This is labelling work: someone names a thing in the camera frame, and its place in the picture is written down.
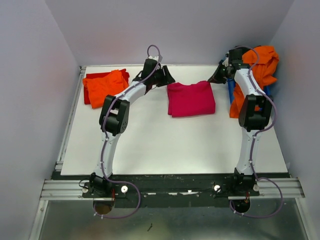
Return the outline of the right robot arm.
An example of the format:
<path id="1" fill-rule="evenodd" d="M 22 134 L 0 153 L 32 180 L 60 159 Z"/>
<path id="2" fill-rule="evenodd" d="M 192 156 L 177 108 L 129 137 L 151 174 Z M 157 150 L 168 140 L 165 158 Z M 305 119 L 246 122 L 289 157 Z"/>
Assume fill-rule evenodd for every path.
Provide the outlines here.
<path id="1" fill-rule="evenodd" d="M 232 193 L 249 192 L 254 188 L 255 161 L 258 141 L 268 126 L 273 108 L 273 100 L 258 85 L 253 75 L 253 67 L 259 62 L 256 50 L 247 46 L 230 49 L 224 60 L 218 64 L 213 75 L 207 80 L 213 84 L 225 84 L 233 80 L 240 87 L 244 102 L 240 109 L 238 123 L 242 130 L 240 156 L 234 173 L 225 191 Z"/>

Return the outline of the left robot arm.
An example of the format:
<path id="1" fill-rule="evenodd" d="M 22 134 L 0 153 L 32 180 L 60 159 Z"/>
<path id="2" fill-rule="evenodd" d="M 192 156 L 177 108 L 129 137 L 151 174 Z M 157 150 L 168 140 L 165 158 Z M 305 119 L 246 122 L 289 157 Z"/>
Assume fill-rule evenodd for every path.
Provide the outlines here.
<path id="1" fill-rule="evenodd" d="M 127 181 L 112 180 L 113 160 L 119 138 L 129 123 L 131 105 L 145 96 L 154 86 L 162 87 L 175 82 L 168 67 L 161 65 L 161 61 L 160 55 L 148 56 L 142 71 L 125 90 L 105 97 L 99 117 L 103 133 L 100 157 L 87 184 L 87 193 L 90 197 L 96 195 L 99 198 L 113 197 L 116 194 L 116 187 L 125 188 L 125 191 L 120 191 L 121 194 L 125 194 L 129 186 L 137 188 Z"/>

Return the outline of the magenta t shirt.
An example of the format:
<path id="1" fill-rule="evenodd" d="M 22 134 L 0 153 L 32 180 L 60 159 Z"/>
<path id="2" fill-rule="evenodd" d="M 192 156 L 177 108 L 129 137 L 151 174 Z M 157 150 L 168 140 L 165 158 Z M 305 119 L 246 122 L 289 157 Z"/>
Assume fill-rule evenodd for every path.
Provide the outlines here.
<path id="1" fill-rule="evenodd" d="M 190 85 L 179 82 L 167 86 L 168 115 L 186 118 L 211 115 L 216 112 L 216 102 L 211 84 L 200 81 Z"/>

